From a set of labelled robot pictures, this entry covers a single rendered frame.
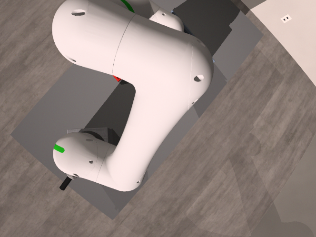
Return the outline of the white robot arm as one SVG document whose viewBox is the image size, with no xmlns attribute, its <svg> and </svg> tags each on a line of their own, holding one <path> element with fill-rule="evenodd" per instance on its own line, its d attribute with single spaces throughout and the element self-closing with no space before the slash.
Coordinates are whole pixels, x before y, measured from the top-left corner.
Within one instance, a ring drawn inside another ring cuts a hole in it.
<svg viewBox="0 0 316 237">
<path fill-rule="evenodd" d="M 208 89 L 210 51 L 184 33 L 178 16 L 151 0 L 66 0 L 55 13 L 52 35 L 72 63 L 136 89 L 117 146 L 93 131 L 71 132 L 56 142 L 55 164 L 67 174 L 60 189 L 80 177 L 134 190 L 169 132 Z"/>
</svg>

